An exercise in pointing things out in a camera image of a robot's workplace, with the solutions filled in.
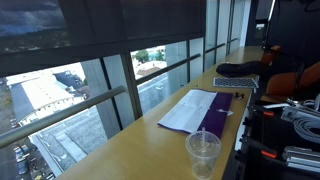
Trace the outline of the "black cloth bag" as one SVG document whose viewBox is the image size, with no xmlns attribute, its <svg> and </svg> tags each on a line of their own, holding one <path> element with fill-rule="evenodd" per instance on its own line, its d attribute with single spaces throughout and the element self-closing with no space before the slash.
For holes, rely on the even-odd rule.
<svg viewBox="0 0 320 180">
<path fill-rule="evenodd" d="M 250 61 L 241 64 L 222 63 L 216 72 L 224 77 L 244 77 L 250 74 L 261 75 L 270 70 L 270 66 L 260 61 Z"/>
</svg>

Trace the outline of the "white power strip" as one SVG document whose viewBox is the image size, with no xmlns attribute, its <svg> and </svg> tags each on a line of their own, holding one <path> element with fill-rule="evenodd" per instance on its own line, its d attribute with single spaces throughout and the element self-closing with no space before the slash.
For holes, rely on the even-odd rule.
<svg viewBox="0 0 320 180">
<path fill-rule="evenodd" d="M 287 106 L 283 109 L 281 118 L 288 122 L 304 118 L 320 120 L 320 113 L 305 108 Z"/>
</svg>

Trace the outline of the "metal window handrail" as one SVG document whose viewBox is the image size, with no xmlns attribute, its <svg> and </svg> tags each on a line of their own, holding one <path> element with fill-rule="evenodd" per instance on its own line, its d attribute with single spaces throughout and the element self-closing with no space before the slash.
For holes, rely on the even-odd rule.
<svg viewBox="0 0 320 180">
<path fill-rule="evenodd" d="M 221 47 L 225 46 L 225 43 L 222 43 L 222 44 L 219 44 L 211 49 L 208 49 L 208 50 L 203 50 L 203 57 L 205 56 L 205 54 L 207 53 L 210 53 L 211 51 L 215 51 L 216 49 L 219 49 Z M 190 56 L 184 60 L 181 60 L 175 64 L 172 64 L 164 69 L 161 69 L 159 71 L 156 71 L 155 73 L 152 73 L 148 76 L 145 76 L 143 78 L 140 78 L 138 80 L 135 80 L 133 77 L 131 78 L 132 80 L 127 80 L 127 83 L 130 81 L 130 83 L 132 84 L 140 84 L 140 83 L 144 83 L 150 79 L 153 79 L 155 78 L 156 76 L 159 76 L 163 73 L 166 73 L 168 71 L 171 71 L 179 66 L 182 66 L 184 64 L 189 64 L 190 61 L 196 59 L 196 58 L 199 58 L 201 56 L 201 53 L 198 53 L 198 54 L 195 54 L 193 56 Z M 129 53 L 122 53 L 120 54 L 120 57 L 121 57 L 121 61 L 123 61 L 122 63 L 125 63 L 127 60 L 126 59 L 131 59 L 131 57 L 129 57 Z M 213 65 L 212 67 L 210 67 L 208 70 L 204 70 L 203 74 L 201 74 L 200 76 L 198 76 L 195 80 L 192 80 L 190 83 L 187 83 L 185 85 L 181 85 L 182 87 L 182 90 L 178 90 L 178 92 L 182 92 L 183 90 L 187 90 L 186 88 L 187 87 L 196 87 L 196 85 L 191 85 L 193 83 L 193 81 L 198 81 L 200 80 L 201 78 L 204 78 L 205 75 L 210 75 L 213 77 L 222 77 L 221 75 L 218 75 L 216 73 L 216 68 L 218 67 L 219 64 L 215 64 Z M 101 102 L 104 102 L 104 101 L 107 101 L 108 99 L 113 99 L 115 96 L 121 94 L 121 93 L 129 93 L 129 90 L 128 88 L 122 86 L 122 85 L 119 85 L 117 87 L 114 87 L 113 89 L 109 89 L 108 91 L 104 92 L 104 93 L 101 93 L 97 96 L 94 96 L 93 98 L 89 98 L 89 100 L 85 100 L 81 103 L 78 103 L 76 105 L 73 105 L 69 108 L 66 108 L 64 110 L 61 110 L 55 114 L 52 114 L 52 115 L 49 115 L 49 116 L 46 116 L 40 120 L 37 120 L 36 122 L 32 122 L 31 124 L 28 124 L 28 125 L 25 125 L 23 127 L 20 127 L 20 128 L 17 128 L 17 129 L 13 129 L 13 130 L 10 130 L 6 133 L 3 133 L 1 134 L 0 136 L 0 148 L 3 148 L 5 146 L 8 146 L 20 139 L 22 139 L 23 137 L 25 136 L 28 136 L 28 135 L 32 135 L 34 133 L 36 133 L 37 131 L 40 131 L 42 129 L 45 129 L 51 125 L 54 125 L 56 123 L 59 123 L 60 121 L 63 121 L 64 119 L 66 118 L 69 118 L 83 110 L 86 110 L 92 106 L 95 106 L 97 104 L 100 104 Z M 156 109 L 153 109 L 151 110 L 151 115 L 147 114 L 147 115 L 142 115 L 142 109 L 141 110 L 141 113 L 139 115 L 138 113 L 138 107 L 137 107 L 137 116 L 135 116 L 135 118 L 137 118 L 136 120 L 146 120 L 147 119 L 150 119 L 151 118 L 151 115 L 155 115 L 154 112 L 157 110 Z"/>
</svg>

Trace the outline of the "orange chair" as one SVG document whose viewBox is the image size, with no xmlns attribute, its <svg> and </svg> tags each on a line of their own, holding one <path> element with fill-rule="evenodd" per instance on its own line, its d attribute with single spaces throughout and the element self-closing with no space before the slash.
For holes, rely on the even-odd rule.
<svg viewBox="0 0 320 180">
<path fill-rule="evenodd" d="M 272 75 L 261 100 L 280 103 L 290 97 L 296 100 L 314 99 L 320 93 L 319 83 L 320 62 L 307 69 L 299 65 L 296 72 Z"/>
</svg>

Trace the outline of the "small black binder clip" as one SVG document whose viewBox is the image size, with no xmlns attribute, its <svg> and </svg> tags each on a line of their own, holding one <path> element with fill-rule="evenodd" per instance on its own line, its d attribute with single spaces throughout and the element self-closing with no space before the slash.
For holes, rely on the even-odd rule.
<svg viewBox="0 0 320 180">
<path fill-rule="evenodd" d="M 235 93 L 235 96 L 234 96 L 235 100 L 241 100 L 243 98 L 244 98 L 244 94 L 243 93 L 239 93 L 239 92 Z"/>
</svg>

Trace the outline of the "clear plastic cup with straw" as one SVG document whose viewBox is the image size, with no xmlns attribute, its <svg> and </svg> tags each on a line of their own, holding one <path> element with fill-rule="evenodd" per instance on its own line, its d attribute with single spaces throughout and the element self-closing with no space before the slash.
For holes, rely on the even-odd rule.
<svg viewBox="0 0 320 180">
<path fill-rule="evenodd" d="M 198 180 L 209 180 L 222 150 L 220 139 L 202 128 L 187 136 L 185 147 L 191 160 L 192 174 Z"/>
</svg>

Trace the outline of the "black clamp with orange tip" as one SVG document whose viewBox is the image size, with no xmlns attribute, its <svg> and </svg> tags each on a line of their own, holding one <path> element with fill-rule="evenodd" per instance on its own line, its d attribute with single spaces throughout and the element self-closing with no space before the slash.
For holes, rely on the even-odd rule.
<svg viewBox="0 0 320 180">
<path fill-rule="evenodd" d="M 267 147 L 266 145 L 264 145 L 261 142 L 258 142 L 256 140 L 252 139 L 251 137 L 243 135 L 240 138 L 240 142 L 242 144 L 248 145 L 249 147 L 258 149 L 263 156 L 266 156 L 266 157 L 269 157 L 269 158 L 272 158 L 272 159 L 275 159 L 277 157 L 277 151 L 276 150 Z"/>
</svg>

